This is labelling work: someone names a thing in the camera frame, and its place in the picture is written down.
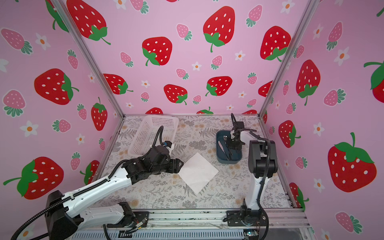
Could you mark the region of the teal plastic utensil tray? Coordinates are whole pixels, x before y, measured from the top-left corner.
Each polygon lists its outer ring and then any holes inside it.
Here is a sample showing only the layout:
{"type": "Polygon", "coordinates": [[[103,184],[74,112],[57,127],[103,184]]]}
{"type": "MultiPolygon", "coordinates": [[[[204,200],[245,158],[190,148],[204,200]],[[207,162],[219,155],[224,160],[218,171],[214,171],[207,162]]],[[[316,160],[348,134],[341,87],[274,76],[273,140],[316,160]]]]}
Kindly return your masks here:
{"type": "Polygon", "coordinates": [[[217,160],[221,164],[234,165],[242,158],[242,149],[233,148],[231,133],[227,130],[220,130],[216,134],[217,160]]]}

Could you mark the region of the white paper napkin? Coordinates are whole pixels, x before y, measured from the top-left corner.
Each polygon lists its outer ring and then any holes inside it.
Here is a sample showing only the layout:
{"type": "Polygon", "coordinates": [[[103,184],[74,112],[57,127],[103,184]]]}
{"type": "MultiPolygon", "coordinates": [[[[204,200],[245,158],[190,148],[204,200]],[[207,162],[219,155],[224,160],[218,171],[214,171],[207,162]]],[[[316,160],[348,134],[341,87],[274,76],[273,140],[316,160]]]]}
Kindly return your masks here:
{"type": "Polygon", "coordinates": [[[219,172],[201,154],[194,154],[181,168],[178,175],[198,194],[219,172]]]}

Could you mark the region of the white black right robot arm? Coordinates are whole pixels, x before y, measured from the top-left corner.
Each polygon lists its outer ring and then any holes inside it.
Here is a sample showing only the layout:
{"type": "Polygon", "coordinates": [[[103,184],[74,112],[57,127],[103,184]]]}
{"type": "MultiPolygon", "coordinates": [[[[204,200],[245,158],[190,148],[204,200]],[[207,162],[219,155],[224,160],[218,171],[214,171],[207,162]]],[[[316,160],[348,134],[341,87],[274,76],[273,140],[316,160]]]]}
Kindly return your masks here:
{"type": "Polygon", "coordinates": [[[238,122],[231,114],[233,128],[230,135],[223,136],[227,147],[222,150],[227,160],[232,161],[235,154],[240,154],[243,146],[248,146],[248,168],[254,176],[250,183],[249,193],[243,200],[240,210],[235,213],[227,212],[223,219],[229,226],[243,224],[256,226],[260,223],[269,225],[269,217],[262,207],[261,200],[266,183],[277,172],[276,145],[272,141],[261,137],[256,130],[245,127],[243,122],[238,122]]]}

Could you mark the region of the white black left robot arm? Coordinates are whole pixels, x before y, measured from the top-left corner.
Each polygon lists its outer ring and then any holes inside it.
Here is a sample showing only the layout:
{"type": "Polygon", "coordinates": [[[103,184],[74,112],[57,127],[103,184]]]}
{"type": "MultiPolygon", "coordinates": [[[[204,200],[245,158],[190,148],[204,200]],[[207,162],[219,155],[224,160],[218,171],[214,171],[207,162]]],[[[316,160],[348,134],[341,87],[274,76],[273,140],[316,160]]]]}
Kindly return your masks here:
{"type": "Polygon", "coordinates": [[[170,157],[174,145],[170,141],[162,141],[163,129],[163,126],[159,127],[151,148],[143,156],[121,160],[109,175],[85,187],[65,194],[60,191],[50,194],[46,208],[21,225],[11,238],[16,240],[23,230],[40,217],[46,220],[47,233],[38,236],[38,240],[65,240],[78,230],[100,225],[104,229],[131,226],[128,231],[130,234],[137,231],[148,218],[138,220],[128,203],[121,202],[106,208],[91,208],[91,205],[151,175],[180,172],[184,162],[170,157]]]}

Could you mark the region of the white plastic mesh basket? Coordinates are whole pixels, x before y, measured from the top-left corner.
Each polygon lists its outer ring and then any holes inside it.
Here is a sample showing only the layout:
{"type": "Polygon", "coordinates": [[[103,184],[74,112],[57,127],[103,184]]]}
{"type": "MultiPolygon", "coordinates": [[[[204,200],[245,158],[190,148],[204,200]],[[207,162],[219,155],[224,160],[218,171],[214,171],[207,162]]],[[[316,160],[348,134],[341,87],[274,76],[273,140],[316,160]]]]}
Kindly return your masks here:
{"type": "Polygon", "coordinates": [[[147,115],[141,122],[134,139],[128,149],[128,155],[131,157],[143,156],[153,145],[156,134],[163,126],[162,141],[174,143],[179,119],[176,117],[147,115]]]}

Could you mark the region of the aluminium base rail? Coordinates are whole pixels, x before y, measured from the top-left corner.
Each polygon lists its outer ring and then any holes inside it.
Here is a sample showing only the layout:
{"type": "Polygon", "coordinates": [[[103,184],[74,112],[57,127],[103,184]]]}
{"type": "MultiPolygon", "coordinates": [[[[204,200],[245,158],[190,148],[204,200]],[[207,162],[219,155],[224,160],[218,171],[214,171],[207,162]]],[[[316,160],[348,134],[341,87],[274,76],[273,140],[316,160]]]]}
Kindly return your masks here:
{"type": "Polygon", "coordinates": [[[229,209],[149,210],[147,225],[130,234],[128,228],[88,228],[76,232],[72,240],[314,240],[309,221],[300,209],[267,209],[264,223],[232,227],[223,219],[229,209]]]}

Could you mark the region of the right aluminium corner post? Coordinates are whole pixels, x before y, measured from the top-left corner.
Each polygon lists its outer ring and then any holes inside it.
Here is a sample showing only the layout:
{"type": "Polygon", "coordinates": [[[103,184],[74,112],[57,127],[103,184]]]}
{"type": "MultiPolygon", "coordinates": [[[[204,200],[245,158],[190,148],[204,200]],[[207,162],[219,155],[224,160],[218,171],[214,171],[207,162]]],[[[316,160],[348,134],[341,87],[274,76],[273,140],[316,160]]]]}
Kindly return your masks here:
{"type": "Polygon", "coordinates": [[[262,106],[260,112],[258,113],[259,119],[262,119],[265,112],[267,111],[267,108],[268,108],[268,106],[272,100],[272,97],[274,96],[275,91],[278,88],[280,81],[282,80],[282,78],[283,78],[283,76],[284,76],[284,74],[288,68],[289,63],[292,60],[294,50],[296,49],[296,47],[300,43],[313,15],[316,12],[316,9],[317,9],[319,3],[320,3],[320,1],[318,1],[318,0],[308,1],[308,4],[305,8],[303,16],[302,16],[301,20],[299,21],[297,28],[296,28],[296,31],[292,37],[291,43],[288,47],[288,50],[284,54],[284,58],[282,60],[282,63],[280,64],[278,71],[275,75],[275,78],[272,82],[272,85],[271,85],[271,88],[267,94],[266,100],[263,103],[263,106],[262,106]]]}

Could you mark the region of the aluminium corner frame post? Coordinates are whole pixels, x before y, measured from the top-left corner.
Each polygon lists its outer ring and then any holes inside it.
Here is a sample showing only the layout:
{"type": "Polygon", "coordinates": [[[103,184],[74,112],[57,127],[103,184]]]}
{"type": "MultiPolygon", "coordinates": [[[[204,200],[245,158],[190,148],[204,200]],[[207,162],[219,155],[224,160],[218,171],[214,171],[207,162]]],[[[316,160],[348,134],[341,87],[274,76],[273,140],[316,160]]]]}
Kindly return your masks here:
{"type": "Polygon", "coordinates": [[[65,1],[60,0],[53,0],[52,1],[54,6],[57,8],[58,14],[62,18],[63,22],[67,26],[69,33],[72,35],[75,43],[77,44],[78,48],[80,49],[83,57],[85,58],[88,66],[90,67],[92,73],[97,78],[99,85],[103,89],[105,95],[109,99],[110,103],[114,107],[115,111],[117,112],[120,119],[124,119],[125,114],[120,107],[119,103],[117,102],[116,98],[114,97],[114,94],[112,93],[102,71],[100,70],[97,62],[95,61],[92,52],[88,48],[87,44],[83,40],[83,36],[79,32],[79,30],[76,27],[75,22],[70,16],[70,13],[67,9],[65,1]]]}

